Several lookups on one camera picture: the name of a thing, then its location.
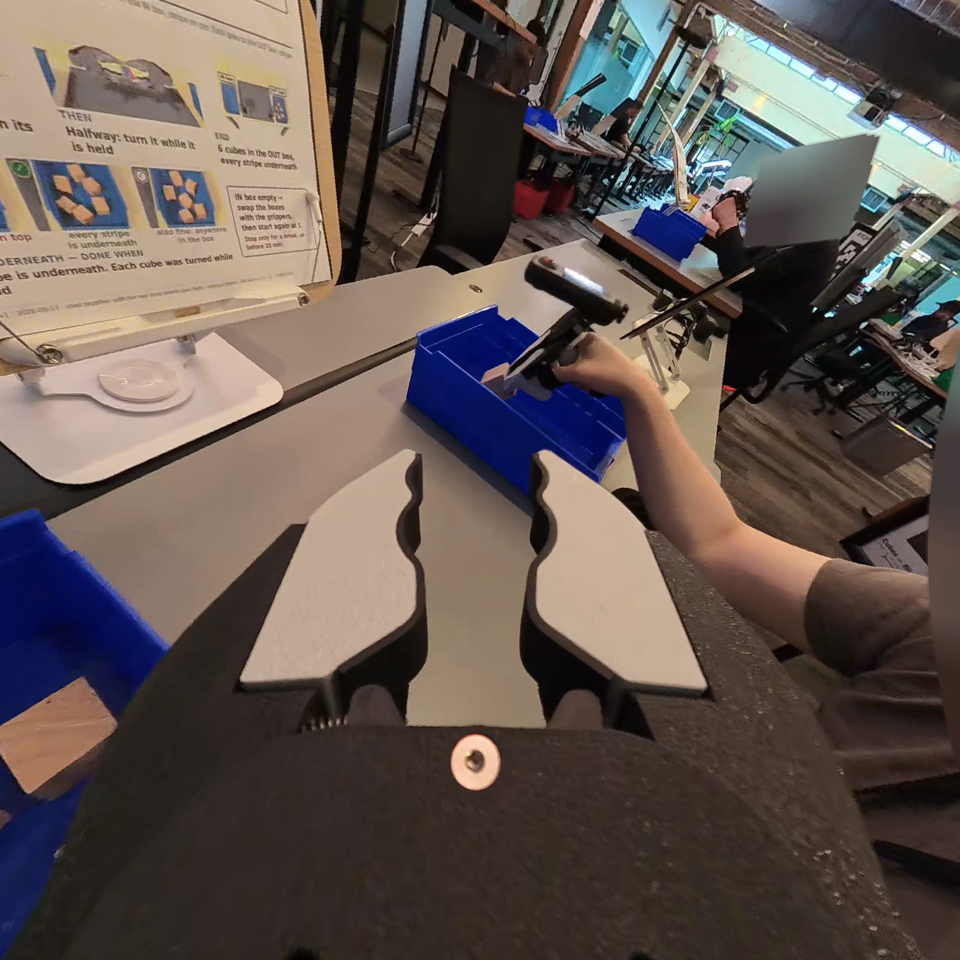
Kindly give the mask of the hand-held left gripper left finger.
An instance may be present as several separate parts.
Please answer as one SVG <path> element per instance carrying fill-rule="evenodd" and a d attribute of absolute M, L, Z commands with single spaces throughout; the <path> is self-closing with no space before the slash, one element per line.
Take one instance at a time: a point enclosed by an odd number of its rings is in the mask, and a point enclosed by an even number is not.
<path fill-rule="evenodd" d="M 308 518 L 246 663 L 240 690 L 310 690 L 320 717 L 387 690 L 402 717 L 426 664 L 426 575 L 417 552 L 423 456 L 401 450 Z"/>

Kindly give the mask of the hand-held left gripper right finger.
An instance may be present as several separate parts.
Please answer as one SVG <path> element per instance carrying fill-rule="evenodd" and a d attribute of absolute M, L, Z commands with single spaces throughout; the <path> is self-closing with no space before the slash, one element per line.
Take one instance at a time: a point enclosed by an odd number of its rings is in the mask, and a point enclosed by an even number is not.
<path fill-rule="evenodd" d="M 708 680 L 652 548 L 620 499 L 548 450 L 535 453 L 521 663 L 550 722 L 573 691 L 601 724 L 642 727 L 638 694 L 702 699 Z"/>

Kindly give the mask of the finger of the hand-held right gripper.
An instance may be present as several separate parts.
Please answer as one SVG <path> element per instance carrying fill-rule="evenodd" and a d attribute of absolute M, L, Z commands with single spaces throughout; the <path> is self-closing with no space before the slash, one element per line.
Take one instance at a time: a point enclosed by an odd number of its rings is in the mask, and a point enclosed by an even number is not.
<path fill-rule="evenodd" d="M 504 372 L 504 399 L 524 393 L 535 400 L 550 400 L 561 386 L 555 366 L 555 358 L 547 351 L 532 351 L 518 357 Z"/>

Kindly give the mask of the person's right forearm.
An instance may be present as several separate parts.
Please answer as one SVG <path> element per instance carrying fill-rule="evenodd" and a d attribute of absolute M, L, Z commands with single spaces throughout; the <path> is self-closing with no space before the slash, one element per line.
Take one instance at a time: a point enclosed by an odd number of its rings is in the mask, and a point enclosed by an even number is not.
<path fill-rule="evenodd" d="M 807 598 L 828 558 L 744 522 L 681 434 L 650 378 L 628 364 L 627 440 L 654 527 L 739 615 L 805 654 Z"/>

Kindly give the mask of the person's right hand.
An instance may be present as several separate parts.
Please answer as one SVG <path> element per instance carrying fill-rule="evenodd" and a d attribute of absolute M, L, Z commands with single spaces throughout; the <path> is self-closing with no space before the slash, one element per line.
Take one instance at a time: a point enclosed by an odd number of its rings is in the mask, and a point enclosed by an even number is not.
<path fill-rule="evenodd" d="M 651 376 L 612 342 L 588 332 L 576 343 L 575 351 L 572 362 L 553 367 L 558 382 L 614 397 L 624 404 L 662 399 Z"/>

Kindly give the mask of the wooden-edged work table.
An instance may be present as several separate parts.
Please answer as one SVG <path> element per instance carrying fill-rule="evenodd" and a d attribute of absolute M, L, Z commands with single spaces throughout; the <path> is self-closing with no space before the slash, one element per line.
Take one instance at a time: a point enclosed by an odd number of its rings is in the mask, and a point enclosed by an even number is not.
<path fill-rule="evenodd" d="M 642 275 L 654 288 L 680 296 L 698 293 L 720 280 L 716 257 L 706 246 L 698 244 L 688 258 L 676 260 L 634 235 L 634 226 L 647 211 L 647 207 L 640 207 L 595 218 L 592 228 L 599 234 L 599 248 Z"/>

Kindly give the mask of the dark flat panel on stand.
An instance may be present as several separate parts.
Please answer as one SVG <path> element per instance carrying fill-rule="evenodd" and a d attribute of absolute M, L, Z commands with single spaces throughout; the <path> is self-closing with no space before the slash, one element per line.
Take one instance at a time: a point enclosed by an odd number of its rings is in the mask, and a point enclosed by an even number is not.
<path fill-rule="evenodd" d="M 787 246 L 777 246 L 772 248 L 762 257 L 755 258 L 743 269 L 735 271 L 729 275 L 724 275 L 719 280 L 704 287 L 700 292 L 681 299 L 669 307 L 654 311 L 649 317 L 642 318 L 641 320 L 637 321 L 628 332 L 621 335 L 620 340 L 625 341 L 641 337 L 642 334 L 646 333 L 648 330 L 658 327 L 659 325 L 683 314 L 685 311 L 689 311 L 693 306 L 697 306 L 701 303 L 709 301 L 714 297 L 714 295 L 719 294 L 719 292 L 730 288 L 742 280 L 745 280 L 757 271 L 765 269 L 786 252 Z"/>

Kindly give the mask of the black office chair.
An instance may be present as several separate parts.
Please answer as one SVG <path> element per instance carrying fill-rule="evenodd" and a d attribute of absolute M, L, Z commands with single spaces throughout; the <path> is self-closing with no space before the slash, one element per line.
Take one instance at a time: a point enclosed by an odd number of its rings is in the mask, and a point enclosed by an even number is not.
<path fill-rule="evenodd" d="M 883 287 L 867 294 L 859 303 L 837 311 L 832 316 L 819 318 L 804 330 L 789 333 L 785 341 L 773 348 L 768 359 L 754 367 L 750 380 L 741 389 L 734 390 L 719 406 L 723 414 L 737 400 L 750 405 L 766 401 L 778 387 L 793 365 L 806 354 L 852 333 L 870 319 L 898 306 L 905 294 L 893 287 Z"/>
<path fill-rule="evenodd" d="M 514 219 L 527 108 L 524 97 L 452 72 L 437 213 L 419 268 L 460 274 L 496 260 Z"/>

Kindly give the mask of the grey storage box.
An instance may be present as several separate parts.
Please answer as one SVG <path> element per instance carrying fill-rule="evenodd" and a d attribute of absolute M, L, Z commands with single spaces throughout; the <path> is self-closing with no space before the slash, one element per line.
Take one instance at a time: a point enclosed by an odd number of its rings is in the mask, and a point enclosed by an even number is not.
<path fill-rule="evenodd" d="M 841 435 L 839 448 L 846 461 L 874 477 L 892 474 L 934 451 L 931 442 L 886 415 L 871 418 Z"/>

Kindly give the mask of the printed instruction sheet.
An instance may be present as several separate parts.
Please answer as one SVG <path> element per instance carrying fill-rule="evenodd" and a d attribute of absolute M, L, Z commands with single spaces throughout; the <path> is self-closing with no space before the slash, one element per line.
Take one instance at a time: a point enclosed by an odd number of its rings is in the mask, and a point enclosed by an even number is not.
<path fill-rule="evenodd" d="M 1 4 L 2 323 L 330 279 L 297 2 Z"/>

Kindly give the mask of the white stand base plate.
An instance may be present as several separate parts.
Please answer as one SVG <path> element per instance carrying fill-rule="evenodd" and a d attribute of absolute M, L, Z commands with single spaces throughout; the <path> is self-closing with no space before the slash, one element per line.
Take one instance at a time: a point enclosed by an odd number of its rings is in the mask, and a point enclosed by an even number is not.
<path fill-rule="evenodd" d="M 2 377 L 1 444 L 42 478 L 85 486 L 262 412 L 281 384 L 210 333 Z"/>
<path fill-rule="evenodd" d="M 668 408 L 674 411 L 690 394 L 690 387 L 682 379 L 673 341 L 663 324 L 642 333 L 638 340 L 639 353 L 633 358 L 633 364 L 644 372 Z"/>

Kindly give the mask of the wooden post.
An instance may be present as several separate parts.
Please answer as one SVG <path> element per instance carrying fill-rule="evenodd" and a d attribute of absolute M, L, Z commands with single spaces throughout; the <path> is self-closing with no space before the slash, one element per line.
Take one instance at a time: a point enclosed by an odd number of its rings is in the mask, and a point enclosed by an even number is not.
<path fill-rule="evenodd" d="M 540 97 L 541 105 L 550 112 L 557 110 L 563 100 L 573 67 L 584 44 L 581 31 L 593 6 L 594 1 L 576 1 L 564 5 L 565 8 L 570 7 L 570 16 Z"/>

